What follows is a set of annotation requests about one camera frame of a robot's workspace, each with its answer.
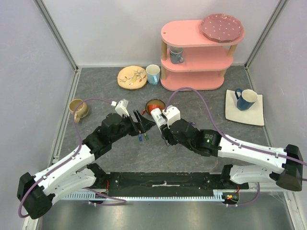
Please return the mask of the white remote control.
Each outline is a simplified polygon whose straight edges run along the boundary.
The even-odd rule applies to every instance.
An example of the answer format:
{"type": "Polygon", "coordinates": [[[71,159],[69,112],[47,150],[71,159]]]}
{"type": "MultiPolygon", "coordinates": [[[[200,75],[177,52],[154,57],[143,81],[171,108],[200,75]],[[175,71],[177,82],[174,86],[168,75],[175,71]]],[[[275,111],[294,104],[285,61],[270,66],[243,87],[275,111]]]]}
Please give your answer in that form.
{"type": "Polygon", "coordinates": [[[163,117],[163,114],[161,112],[160,108],[155,108],[151,111],[151,116],[154,119],[157,127],[159,130],[161,130],[161,126],[166,125],[167,121],[166,119],[163,117]]]}

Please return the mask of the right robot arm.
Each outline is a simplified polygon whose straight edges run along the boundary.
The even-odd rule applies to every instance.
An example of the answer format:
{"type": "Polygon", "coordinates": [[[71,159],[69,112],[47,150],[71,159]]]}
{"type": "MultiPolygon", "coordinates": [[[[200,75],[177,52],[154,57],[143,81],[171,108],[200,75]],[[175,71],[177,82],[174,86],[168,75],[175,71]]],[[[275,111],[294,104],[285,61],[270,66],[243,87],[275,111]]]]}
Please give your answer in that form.
{"type": "Polygon", "coordinates": [[[211,129],[198,130],[184,119],[168,126],[166,121],[157,124],[166,144],[181,144],[204,157],[232,158],[248,162],[247,167],[225,165],[220,176],[224,188],[252,182],[275,182],[280,188],[302,190],[303,166],[299,147],[287,145],[273,148],[244,142],[211,129]]]}

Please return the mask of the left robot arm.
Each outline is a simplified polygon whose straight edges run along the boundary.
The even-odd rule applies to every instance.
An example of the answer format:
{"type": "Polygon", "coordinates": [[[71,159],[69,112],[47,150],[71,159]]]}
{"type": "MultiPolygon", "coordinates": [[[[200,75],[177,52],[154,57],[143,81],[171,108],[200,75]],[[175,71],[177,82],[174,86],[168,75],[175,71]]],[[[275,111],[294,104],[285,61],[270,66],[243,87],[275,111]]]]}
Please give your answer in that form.
{"type": "Polygon", "coordinates": [[[52,166],[19,179],[17,198],[21,218],[38,219],[63,197],[83,188],[101,188],[105,172],[94,161],[111,150],[112,144],[127,135],[137,136],[155,126],[155,122],[134,111],[130,115],[111,113],[78,147],[52,166]]]}

